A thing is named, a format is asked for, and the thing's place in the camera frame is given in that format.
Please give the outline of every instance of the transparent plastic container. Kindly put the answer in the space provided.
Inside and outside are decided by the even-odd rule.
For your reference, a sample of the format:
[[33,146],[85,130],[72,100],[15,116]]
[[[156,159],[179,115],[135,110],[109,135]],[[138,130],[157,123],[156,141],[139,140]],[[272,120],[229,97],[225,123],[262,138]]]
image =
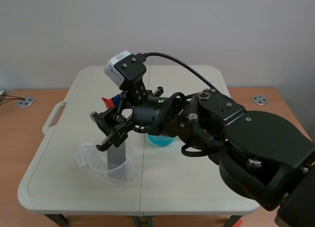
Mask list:
[[111,146],[100,152],[93,142],[81,142],[74,158],[80,167],[88,166],[106,179],[116,182],[130,181],[134,176],[133,150],[128,139],[116,148]]
[[162,135],[160,136],[148,135],[148,138],[154,145],[159,147],[165,147],[175,140],[174,137],[165,137]]

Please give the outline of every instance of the black robotic arm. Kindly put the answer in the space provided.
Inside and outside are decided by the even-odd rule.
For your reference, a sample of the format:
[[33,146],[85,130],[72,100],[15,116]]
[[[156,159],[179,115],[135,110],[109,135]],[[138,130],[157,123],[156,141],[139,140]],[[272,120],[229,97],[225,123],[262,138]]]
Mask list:
[[[161,97],[161,87],[154,93],[146,90],[142,77],[148,56],[181,64],[210,88],[171,97]],[[188,65],[165,54],[124,51],[112,58],[104,71],[123,92],[118,106],[91,114],[107,135],[97,149],[106,151],[113,144],[118,147],[131,130],[178,136],[185,143],[183,155],[208,156],[219,165],[223,181],[233,191],[256,200],[268,211],[280,205],[279,226],[314,223],[315,144],[292,123],[272,113],[247,111]],[[126,108],[132,109],[128,118],[122,116]]]

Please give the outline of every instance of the red object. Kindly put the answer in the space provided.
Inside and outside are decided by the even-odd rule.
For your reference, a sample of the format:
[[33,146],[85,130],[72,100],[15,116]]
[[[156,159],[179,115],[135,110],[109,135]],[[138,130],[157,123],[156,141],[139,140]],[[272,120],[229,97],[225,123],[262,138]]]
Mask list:
[[242,220],[238,220],[238,222],[236,222],[235,225],[233,225],[233,227],[240,227],[242,224]]
[[111,99],[106,99],[106,98],[102,97],[102,100],[105,103],[107,109],[109,109],[111,107],[115,107],[115,105]]

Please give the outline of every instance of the blue bowl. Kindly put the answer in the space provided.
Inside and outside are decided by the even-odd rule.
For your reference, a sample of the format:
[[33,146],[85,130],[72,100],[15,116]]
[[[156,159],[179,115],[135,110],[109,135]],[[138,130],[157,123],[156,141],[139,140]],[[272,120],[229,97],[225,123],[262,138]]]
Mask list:
[[169,144],[171,144],[175,138],[174,137],[165,137],[165,136],[154,136],[154,135],[148,135],[149,140],[159,147],[165,147]]

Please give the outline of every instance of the wooden table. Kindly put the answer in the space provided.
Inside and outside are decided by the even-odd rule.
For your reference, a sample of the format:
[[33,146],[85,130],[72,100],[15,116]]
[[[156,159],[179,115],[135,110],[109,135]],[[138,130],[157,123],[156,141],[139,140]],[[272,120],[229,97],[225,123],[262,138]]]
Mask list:
[[[291,121],[307,136],[278,91],[274,88],[231,88],[231,97],[247,110],[272,112]],[[42,126],[54,105],[61,101],[67,90],[22,90],[11,93],[13,96],[35,98],[30,107],[19,108],[17,101],[0,106],[0,226],[1,227],[53,227],[54,223],[44,216],[24,209],[17,199],[19,183],[28,168],[42,139]],[[262,94],[269,103],[259,106],[251,101],[252,95]],[[276,226],[276,211],[267,212],[260,208],[255,213],[242,218],[242,227]],[[133,220],[124,216],[66,216],[70,226],[116,226],[133,227]],[[182,227],[221,227],[228,216],[157,216],[155,227],[171,227],[175,223]]]

